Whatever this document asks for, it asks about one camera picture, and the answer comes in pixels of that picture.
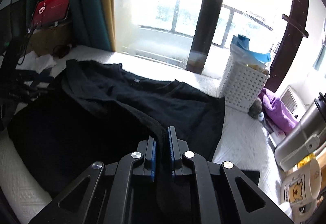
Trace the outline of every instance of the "cable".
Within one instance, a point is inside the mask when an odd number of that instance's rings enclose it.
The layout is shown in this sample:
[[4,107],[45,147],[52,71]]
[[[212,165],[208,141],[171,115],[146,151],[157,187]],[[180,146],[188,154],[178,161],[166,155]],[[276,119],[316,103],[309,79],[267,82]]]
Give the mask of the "cable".
[[25,60],[25,56],[26,56],[26,51],[27,51],[27,44],[23,44],[25,46],[25,52],[24,52],[24,58],[22,59],[21,63],[17,63],[17,65],[22,65],[24,60]]
[[69,45],[57,45],[52,50],[52,56],[63,58],[66,56],[71,50],[71,47]]

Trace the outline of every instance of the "mug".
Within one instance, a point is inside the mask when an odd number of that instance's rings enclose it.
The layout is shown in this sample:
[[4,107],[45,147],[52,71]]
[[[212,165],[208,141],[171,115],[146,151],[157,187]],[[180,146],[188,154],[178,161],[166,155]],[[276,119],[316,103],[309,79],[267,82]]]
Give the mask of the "mug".
[[306,221],[312,216],[315,209],[317,208],[317,200],[304,205],[304,207],[294,207],[292,208],[292,220],[295,224],[299,224]]
[[291,208],[304,207],[317,199],[321,185],[319,163],[312,159],[285,178],[281,185],[280,202],[289,202]]

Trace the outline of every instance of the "white plastic basket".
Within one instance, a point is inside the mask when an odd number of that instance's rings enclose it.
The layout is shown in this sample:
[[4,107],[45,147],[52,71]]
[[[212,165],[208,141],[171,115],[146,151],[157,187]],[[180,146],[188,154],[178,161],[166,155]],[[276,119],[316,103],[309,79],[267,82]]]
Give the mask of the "white plastic basket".
[[218,93],[225,97],[225,105],[247,113],[267,79],[268,75],[233,61],[230,55]]

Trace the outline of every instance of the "bed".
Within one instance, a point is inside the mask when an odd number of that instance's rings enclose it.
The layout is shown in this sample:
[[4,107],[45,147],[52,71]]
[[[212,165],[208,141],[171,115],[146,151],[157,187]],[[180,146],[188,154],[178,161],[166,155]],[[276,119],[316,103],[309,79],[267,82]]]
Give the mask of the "bed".
[[[51,75],[56,77],[65,68],[68,59],[96,60],[103,64],[122,63],[124,70],[134,74],[162,81],[177,79],[206,94],[217,96],[219,80],[139,57],[86,46],[77,46],[64,58],[55,59],[56,65],[52,68]],[[267,143],[267,134],[257,120],[226,107],[222,138],[213,162],[229,160],[240,169],[259,170],[261,175],[258,187],[278,205],[280,185],[285,174],[276,165],[273,151]],[[0,186],[22,224],[27,224],[51,201],[50,195],[24,166],[7,131],[0,134]]]

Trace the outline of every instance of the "black cloth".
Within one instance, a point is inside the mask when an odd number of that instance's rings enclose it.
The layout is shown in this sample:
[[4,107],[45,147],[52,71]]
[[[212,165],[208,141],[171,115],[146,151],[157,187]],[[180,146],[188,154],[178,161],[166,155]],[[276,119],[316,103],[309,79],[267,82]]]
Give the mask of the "black cloth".
[[207,160],[224,123],[224,98],[179,81],[154,81],[121,64],[67,61],[56,92],[21,110],[8,127],[26,167],[52,196],[96,160],[117,162],[153,136],[166,145],[169,126]]

